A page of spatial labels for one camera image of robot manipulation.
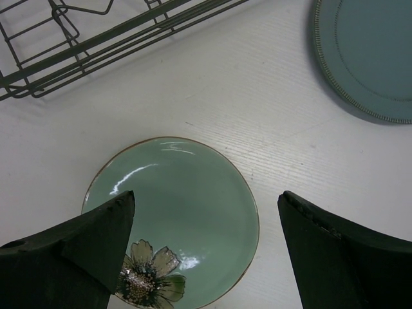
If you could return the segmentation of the green plate with flower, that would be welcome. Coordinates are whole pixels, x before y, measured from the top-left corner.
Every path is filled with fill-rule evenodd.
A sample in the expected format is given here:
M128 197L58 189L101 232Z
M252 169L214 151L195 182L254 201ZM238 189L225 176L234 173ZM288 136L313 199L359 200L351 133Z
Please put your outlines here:
M221 153L175 136L133 144L100 169L82 211L124 191L136 211L110 308L209 308L245 275L259 242L258 209Z

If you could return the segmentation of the blue-grey beaded rim plate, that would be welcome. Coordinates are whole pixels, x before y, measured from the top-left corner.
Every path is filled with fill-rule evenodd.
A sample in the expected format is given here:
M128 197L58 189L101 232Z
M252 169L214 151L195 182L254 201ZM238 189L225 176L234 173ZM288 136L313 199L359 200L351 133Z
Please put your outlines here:
M314 50L343 101L411 123L411 1L315 1Z

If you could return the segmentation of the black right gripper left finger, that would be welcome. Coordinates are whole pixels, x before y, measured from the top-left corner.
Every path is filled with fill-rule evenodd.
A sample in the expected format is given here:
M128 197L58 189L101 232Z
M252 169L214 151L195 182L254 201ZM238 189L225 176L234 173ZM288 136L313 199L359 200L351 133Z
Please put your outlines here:
M125 191L1 246L1 308L107 308L134 215L134 194Z

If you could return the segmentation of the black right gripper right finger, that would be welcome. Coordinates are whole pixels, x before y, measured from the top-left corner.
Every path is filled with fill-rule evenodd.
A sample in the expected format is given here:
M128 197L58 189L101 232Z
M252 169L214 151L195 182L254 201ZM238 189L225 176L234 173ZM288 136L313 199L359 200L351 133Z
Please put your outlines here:
M277 206L303 308L411 308L411 242L291 191Z

